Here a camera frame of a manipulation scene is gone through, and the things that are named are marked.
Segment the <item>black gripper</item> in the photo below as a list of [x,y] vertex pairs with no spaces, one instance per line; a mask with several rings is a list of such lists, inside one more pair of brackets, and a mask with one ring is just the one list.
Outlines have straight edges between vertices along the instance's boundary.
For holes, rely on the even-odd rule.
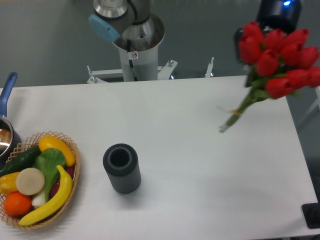
[[[301,10],[302,2],[300,0],[262,0],[256,21],[262,29],[266,27],[281,29],[285,33],[290,34],[297,28]],[[243,33],[243,28],[238,28],[233,35],[235,56],[238,62],[242,61],[239,43]],[[244,87],[249,88],[252,85],[254,66],[245,64],[244,73],[247,75]]]

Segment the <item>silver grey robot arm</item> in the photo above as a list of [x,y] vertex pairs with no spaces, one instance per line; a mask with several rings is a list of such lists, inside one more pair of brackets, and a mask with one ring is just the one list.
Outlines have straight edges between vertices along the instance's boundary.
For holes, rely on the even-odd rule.
[[[126,82],[172,80],[178,63],[158,65],[158,47],[165,37],[162,20],[150,11],[149,0],[95,0],[91,29],[118,49]],[[302,9],[300,0],[262,0],[256,21],[264,35],[281,29],[292,33]]]

